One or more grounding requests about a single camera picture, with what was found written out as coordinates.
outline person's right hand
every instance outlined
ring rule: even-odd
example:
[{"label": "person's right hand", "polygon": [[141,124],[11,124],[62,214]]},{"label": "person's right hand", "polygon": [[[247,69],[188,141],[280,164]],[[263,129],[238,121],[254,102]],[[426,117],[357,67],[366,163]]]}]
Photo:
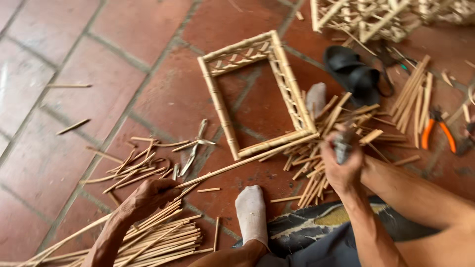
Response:
[{"label": "person's right hand", "polygon": [[352,142],[352,151],[346,162],[339,165],[336,161],[333,140],[338,132],[330,133],[321,143],[321,155],[325,162],[325,175],[335,192],[347,193],[350,189],[360,184],[361,168],[364,161],[364,153],[358,141]]}]

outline black slipper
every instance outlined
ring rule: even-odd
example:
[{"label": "black slipper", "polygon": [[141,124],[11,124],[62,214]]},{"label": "black slipper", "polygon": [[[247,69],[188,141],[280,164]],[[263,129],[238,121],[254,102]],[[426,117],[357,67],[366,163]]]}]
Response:
[{"label": "black slipper", "polygon": [[380,103],[380,72],[360,62],[360,55],[342,46],[330,46],[323,54],[326,70],[347,92],[355,107]]}]

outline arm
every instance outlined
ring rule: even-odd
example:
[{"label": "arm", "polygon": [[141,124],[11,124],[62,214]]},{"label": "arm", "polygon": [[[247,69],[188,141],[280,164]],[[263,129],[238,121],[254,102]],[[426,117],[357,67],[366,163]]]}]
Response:
[{"label": "arm", "polygon": [[353,143],[353,152],[343,165],[336,162],[331,145],[334,135],[322,143],[326,177],[341,198],[350,217],[358,257],[363,267],[406,267],[406,263],[385,228],[374,215],[360,183],[364,154]]},{"label": "arm", "polygon": [[130,226],[178,197],[177,181],[146,180],[111,215],[81,267],[111,267]]}]

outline forearm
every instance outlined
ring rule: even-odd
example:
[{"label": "forearm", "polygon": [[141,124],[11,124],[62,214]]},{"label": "forearm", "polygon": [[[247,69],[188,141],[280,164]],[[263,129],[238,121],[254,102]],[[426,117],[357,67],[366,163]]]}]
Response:
[{"label": "forearm", "polygon": [[361,185],[351,187],[339,195],[352,223],[361,265],[406,267],[394,241],[374,215]]},{"label": "forearm", "polygon": [[132,223],[126,211],[114,211],[81,267],[113,266],[117,251]]}]

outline person's left hand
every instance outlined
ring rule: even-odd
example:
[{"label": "person's left hand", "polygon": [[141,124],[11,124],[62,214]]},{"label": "person's left hand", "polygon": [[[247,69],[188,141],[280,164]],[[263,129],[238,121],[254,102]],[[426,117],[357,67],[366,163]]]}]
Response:
[{"label": "person's left hand", "polygon": [[181,194],[180,185],[171,179],[146,180],[118,208],[132,222],[140,221]]}]

